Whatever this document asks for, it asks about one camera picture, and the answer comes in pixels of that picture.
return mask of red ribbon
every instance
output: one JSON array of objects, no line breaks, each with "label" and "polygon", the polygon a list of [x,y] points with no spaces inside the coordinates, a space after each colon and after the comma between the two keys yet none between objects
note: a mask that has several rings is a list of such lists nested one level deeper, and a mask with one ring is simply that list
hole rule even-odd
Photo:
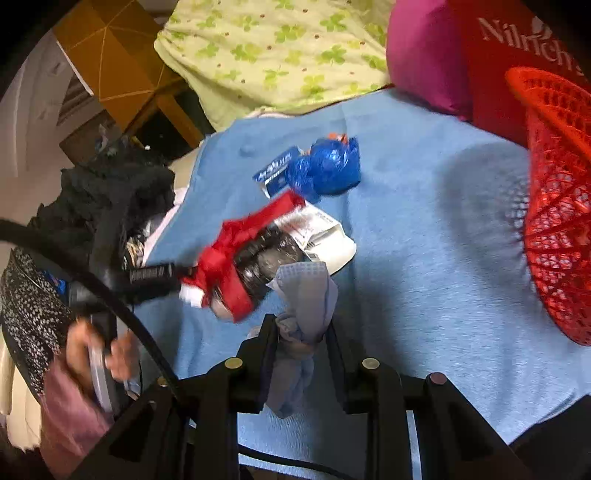
[{"label": "red ribbon", "polygon": [[254,306],[234,267],[234,255],[245,243],[253,240],[259,230],[305,203],[302,197],[289,190],[256,213],[240,220],[223,222],[217,240],[199,255],[196,272],[193,276],[184,278],[183,282],[198,286],[204,291],[204,307],[209,305],[212,290],[218,285],[234,322],[241,320]]}]

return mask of black metal frame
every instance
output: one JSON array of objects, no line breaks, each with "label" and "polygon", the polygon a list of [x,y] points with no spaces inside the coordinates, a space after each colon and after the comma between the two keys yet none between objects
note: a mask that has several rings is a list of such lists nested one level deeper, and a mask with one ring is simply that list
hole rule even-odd
[{"label": "black metal frame", "polygon": [[[368,414],[366,480],[412,479],[407,410],[417,425],[425,480],[531,479],[525,465],[445,375],[399,375],[362,350],[333,322],[325,336],[335,392],[345,413]],[[277,326],[266,315],[258,337],[207,374],[182,380],[181,406],[163,379],[124,412],[70,480],[207,478],[239,480],[238,413],[267,399]],[[194,420],[192,459],[186,458]]]}]

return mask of bed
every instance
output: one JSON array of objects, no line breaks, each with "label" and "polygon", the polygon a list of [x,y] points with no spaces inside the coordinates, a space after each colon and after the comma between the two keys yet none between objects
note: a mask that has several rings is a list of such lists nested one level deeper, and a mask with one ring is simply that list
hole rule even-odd
[{"label": "bed", "polygon": [[[444,372],[506,442],[588,394],[591,349],[570,341],[549,318],[522,252],[527,151],[430,112],[395,89],[295,118],[241,119],[208,137],[185,201],[148,263],[193,262],[224,219],[265,204],[253,172],[287,147],[307,148],[330,132],[357,136],[361,150],[359,185],[318,205],[358,246],[333,276],[336,317],[348,335],[402,373]],[[184,378],[233,356],[265,313],[282,309],[272,293],[238,324],[176,296],[136,313]],[[153,364],[145,356],[142,362],[144,381],[153,381]],[[362,478],[363,420],[342,413],[321,346],[301,410],[285,420],[267,408],[241,415],[239,440]]]}]

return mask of metal bolt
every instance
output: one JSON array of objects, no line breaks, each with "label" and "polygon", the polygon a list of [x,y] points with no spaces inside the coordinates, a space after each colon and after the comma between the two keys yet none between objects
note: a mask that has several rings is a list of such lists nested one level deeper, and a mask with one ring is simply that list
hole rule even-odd
[{"label": "metal bolt", "polygon": [[230,357],[228,360],[224,362],[226,368],[234,370],[236,368],[240,368],[242,366],[242,358],[238,358],[237,356]]},{"label": "metal bolt", "polygon": [[435,372],[429,375],[429,378],[431,379],[431,382],[436,385],[443,385],[445,382],[447,382],[447,377],[440,372]]},{"label": "metal bolt", "polygon": [[368,370],[375,370],[377,367],[379,367],[379,360],[371,357],[365,358],[361,362],[361,365],[363,365],[363,367],[367,368]]}]

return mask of red plastic basket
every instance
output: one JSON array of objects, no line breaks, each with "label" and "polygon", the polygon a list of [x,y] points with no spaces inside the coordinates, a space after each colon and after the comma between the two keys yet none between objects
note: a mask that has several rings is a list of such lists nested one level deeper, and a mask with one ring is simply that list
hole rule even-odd
[{"label": "red plastic basket", "polygon": [[506,79],[527,109],[531,274],[558,327],[591,345],[591,95],[532,68],[514,67]]}]

